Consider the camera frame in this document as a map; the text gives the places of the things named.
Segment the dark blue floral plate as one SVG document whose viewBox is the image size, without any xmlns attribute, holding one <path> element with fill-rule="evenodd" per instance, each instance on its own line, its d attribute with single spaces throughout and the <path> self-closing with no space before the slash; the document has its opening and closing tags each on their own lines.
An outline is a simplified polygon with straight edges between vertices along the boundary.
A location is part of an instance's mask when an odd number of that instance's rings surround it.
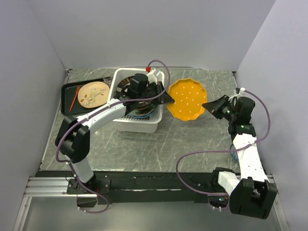
<svg viewBox="0 0 308 231">
<path fill-rule="evenodd" d="M 144 107 L 144 108 L 135 109 L 132 112 L 130 112 L 129 114 L 131 114 L 131 115 L 146 115 L 148 113 L 153 112 L 155 109 L 156 109 L 156 106 L 149 105 L 149 106 Z"/>
</svg>

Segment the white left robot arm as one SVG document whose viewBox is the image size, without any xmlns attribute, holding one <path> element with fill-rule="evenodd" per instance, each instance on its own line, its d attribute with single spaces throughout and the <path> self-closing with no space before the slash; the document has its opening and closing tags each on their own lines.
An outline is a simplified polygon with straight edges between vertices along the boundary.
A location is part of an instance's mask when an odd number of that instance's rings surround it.
<svg viewBox="0 0 308 231">
<path fill-rule="evenodd" d="M 84 193 L 92 192 L 96 186 L 94 172 L 87 160 L 92 134 L 114 119 L 128 115 L 141 103 L 161 105 L 174 103 L 174 99 L 161 81 L 149 83 L 145 74 L 137 73 L 130 84 L 105 105 L 80 118 L 67 116 L 63 119 L 55 141 L 55 155 L 65 156 L 64 162 L 70 165 L 78 177 L 78 187 Z"/>
</svg>

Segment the yellow scalloped plate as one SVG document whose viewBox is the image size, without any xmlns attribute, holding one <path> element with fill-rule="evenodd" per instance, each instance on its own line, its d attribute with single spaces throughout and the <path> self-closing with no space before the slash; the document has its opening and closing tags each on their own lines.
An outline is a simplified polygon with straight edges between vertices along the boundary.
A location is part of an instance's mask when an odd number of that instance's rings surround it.
<svg viewBox="0 0 308 231">
<path fill-rule="evenodd" d="M 167 104 L 167 109 L 174 118 L 191 121 L 205 112 L 203 104 L 208 102 L 207 91 L 196 80 L 177 80 L 169 87 L 168 94 L 174 99 L 173 103 Z"/>
</svg>

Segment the black striped lacquer plate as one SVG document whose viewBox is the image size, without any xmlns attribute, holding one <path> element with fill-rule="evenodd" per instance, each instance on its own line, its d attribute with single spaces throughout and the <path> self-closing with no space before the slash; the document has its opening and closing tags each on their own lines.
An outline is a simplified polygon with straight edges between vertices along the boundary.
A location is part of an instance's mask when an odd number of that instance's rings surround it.
<svg viewBox="0 0 308 231">
<path fill-rule="evenodd" d="M 117 85 L 116 94 L 113 98 L 120 101 L 131 99 L 148 99 L 157 96 L 157 83 L 149 83 L 145 74 L 137 73 L 129 76 Z M 150 101 L 133 101 L 123 103 L 126 106 L 127 114 L 138 108 L 144 108 L 149 105 L 158 105 L 157 99 Z"/>
</svg>

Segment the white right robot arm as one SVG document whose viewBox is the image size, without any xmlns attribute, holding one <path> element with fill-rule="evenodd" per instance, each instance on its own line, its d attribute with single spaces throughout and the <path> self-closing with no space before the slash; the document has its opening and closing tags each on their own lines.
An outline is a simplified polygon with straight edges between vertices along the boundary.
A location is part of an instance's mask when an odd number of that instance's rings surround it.
<svg viewBox="0 0 308 231">
<path fill-rule="evenodd" d="M 232 104 L 229 97 L 224 95 L 218 100 L 204 103 L 203 107 L 215 118 L 228 121 L 228 131 L 241 171 L 238 179 L 231 170 L 216 168 L 218 175 L 211 179 L 211 188 L 217 192 L 225 189 L 233 214 L 267 219 L 277 188 L 266 176 L 258 154 L 256 132 L 250 122 L 255 102 L 242 96 L 236 104 Z"/>
</svg>

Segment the turquoise polka dot plate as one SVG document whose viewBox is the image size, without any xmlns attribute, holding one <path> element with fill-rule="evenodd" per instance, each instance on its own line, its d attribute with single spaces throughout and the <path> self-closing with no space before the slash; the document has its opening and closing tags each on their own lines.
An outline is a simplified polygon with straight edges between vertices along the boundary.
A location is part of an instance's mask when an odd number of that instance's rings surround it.
<svg viewBox="0 0 308 231">
<path fill-rule="evenodd" d="M 146 115 L 131 115 L 131 114 L 129 114 L 131 117 L 133 117 L 133 118 L 146 118 L 146 117 L 149 117 L 151 114 L 152 114 L 153 112 L 151 112 L 151 113 L 148 113 L 148 114 L 146 114 Z"/>
</svg>

